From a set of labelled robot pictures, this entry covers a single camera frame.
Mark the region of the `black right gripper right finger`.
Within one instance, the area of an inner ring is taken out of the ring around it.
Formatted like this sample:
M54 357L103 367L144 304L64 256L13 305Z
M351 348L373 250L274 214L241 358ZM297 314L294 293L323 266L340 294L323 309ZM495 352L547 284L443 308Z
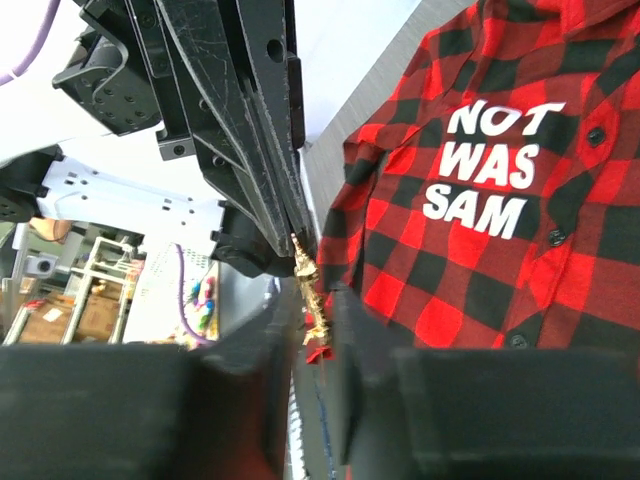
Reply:
M635 479L635 359L422 350L340 286L335 450L356 479Z

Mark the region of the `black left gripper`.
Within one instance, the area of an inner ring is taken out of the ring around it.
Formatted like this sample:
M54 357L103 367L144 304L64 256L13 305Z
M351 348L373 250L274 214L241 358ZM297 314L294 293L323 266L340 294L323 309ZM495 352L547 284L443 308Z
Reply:
M270 244L258 221L265 207L256 188L267 175L257 171L262 142L249 112L255 83L237 2L160 1L158 15L153 1L78 1L86 29L52 86L114 135L160 126L164 160L193 155L196 147L205 180L276 255L291 257L292 240Z

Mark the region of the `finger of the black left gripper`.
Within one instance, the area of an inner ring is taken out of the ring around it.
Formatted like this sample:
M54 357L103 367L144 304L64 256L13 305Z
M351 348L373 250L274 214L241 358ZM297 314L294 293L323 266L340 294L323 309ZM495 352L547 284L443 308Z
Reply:
M265 212L258 215L272 245L291 235L311 235L298 150L305 141L301 60L297 55L292 1L236 3L252 80L249 112L262 142L257 171L267 180L256 188Z

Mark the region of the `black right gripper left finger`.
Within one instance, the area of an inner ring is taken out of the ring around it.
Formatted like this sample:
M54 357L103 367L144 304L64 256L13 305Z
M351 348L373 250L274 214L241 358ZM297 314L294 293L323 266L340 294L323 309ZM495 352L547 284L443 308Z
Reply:
M300 301L211 347L4 347L5 479L279 479Z

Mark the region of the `gold maple leaf brooch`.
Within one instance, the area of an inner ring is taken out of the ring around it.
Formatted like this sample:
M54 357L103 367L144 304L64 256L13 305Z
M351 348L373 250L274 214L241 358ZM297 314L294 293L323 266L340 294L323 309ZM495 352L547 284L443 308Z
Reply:
M324 301L316 291L315 286L319 279L319 271L315 261L304 251L294 233L291 240L295 249L294 276L298 281L301 295L305 301L306 312L311 315L313 326L307 331L303 344L316 341L321 346L330 343L330 328L327 320Z

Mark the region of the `red black plaid shirt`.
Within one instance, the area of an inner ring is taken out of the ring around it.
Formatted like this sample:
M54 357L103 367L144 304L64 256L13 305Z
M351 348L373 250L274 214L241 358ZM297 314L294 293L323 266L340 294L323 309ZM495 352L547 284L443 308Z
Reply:
M344 144L318 291L416 347L639 352L639 5L479 1Z

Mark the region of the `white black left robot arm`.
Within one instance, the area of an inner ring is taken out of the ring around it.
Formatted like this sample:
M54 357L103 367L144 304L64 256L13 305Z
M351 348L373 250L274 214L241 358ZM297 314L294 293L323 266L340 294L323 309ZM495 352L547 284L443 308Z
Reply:
M255 277L316 235L290 1L5 1L1 218L163 237Z

